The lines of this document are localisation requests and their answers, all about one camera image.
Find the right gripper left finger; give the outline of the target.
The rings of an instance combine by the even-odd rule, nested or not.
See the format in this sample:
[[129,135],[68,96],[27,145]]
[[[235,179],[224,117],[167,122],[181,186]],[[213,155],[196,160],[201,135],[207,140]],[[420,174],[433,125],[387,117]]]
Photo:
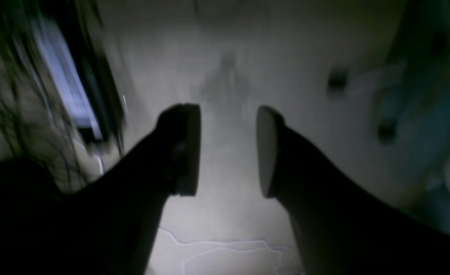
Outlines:
[[110,171],[64,194],[27,158],[0,162],[0,275],[142,275],[172,195],[194,196],[201,110],[177,104]]

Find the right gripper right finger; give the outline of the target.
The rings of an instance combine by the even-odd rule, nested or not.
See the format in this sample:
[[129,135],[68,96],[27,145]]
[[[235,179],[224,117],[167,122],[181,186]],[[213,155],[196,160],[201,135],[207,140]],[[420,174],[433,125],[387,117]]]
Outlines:
[[366,192],[269,106],[256,141],[261,192],[289,214],[307,275],[450,275],[450,235]]

